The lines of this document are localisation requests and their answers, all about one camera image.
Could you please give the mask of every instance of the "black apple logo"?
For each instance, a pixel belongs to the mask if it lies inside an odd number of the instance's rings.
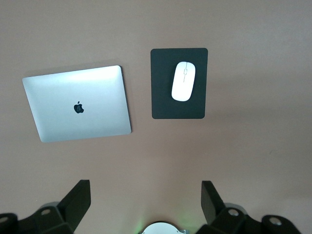
[[[82,108],[82,104],[79,104],[80,101],[74,106],[74,110],[77,112],[77,113],[83,113],[83,108]]]

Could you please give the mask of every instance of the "wireless mouse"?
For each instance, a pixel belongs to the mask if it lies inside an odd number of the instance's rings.
[[[179,62],[175,69],[171,96],[177,101],[190,99],[195,79],[195,66],[190,62]]]

